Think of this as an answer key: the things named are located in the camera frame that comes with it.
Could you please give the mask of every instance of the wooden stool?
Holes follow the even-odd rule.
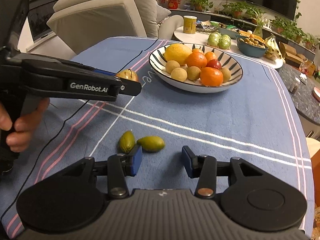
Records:
[[[311,158],[313,182],[315,185],[315,203],[320,206],[320,142],[313,138],[306,138]]]

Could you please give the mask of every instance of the apple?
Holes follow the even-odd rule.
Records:
[[[216,68],[219,70],[222,68],[220,61],[218,61],[217,59],[210,60],[207,63],[207,67],[212,67],[212,68]]]
[[[116,77],[121,77],[121,78],[125,78],[125,79],[139,82],[139,78],[138,78],[137,73],[135,73],[131,69],[125,69],[123,71],[120,71],[119,73],[116,74]]]

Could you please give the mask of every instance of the teal bowl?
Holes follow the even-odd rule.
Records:
[[[262,57],[266,51],[268,50],[268,48],[263,49],[263,48],[259,48],[253,45],[249,45],[247,43],[244,43],[243,41],[239,41],[240,38],[242,38],[243,40],[245,38],[247,38],[246,36],[242,36],[242,35],[237,35],[237,45],[238,45],[238,49],[245,55],[249,56],[249,57]]]

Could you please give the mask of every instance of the beige sofa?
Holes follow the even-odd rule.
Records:
[[[156,0],[59,0],[53,9],[47,25],[76,54],[115,36],[169,40],[183,26],[183,18],[175,15],[159,27],[157,18],[164,9]]]

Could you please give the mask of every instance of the banana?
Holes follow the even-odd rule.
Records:
[[[278,44],[276,42],[276,37],[271,34],[270,37],[266,38],[264,40],[268,50],[265,54],[265,57],[268,59],[271,59],[273,61],[275,61],[276,59],[282,59],[284,61],[284,59],[282,58],[280,49],[278,47]]]

